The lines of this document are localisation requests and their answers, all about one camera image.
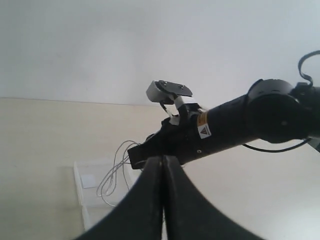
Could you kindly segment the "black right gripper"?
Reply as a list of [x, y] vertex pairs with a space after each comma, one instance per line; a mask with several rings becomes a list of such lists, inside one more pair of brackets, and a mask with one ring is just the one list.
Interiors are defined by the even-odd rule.
[[156, 133], [127, 151], [132, 169], [144, 168], [142, 173], [120, 203], [78, 240], [160, 240], [163, 207], [169, 240], [261, 239], [214, 207], [180, 166], [213, 153], [213, 110], [197, 103], [176, 109]]

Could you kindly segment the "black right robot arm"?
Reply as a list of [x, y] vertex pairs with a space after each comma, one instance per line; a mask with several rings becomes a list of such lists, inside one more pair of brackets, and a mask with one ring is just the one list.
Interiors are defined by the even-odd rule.
[[197, 190], [182, 166], [261, 139], [271, 144], [320, 136], [320, 89], [300, 82], [260, 79], [248, 92], [209, 110], [185, 85], [153, 81], [148, 99], [175, 105], [160, 129], [129, 149], [133, 169], [150, 160], [162, 163], [164, 214], [169, 240], [256, 240], [258, 236], [228, 218]]

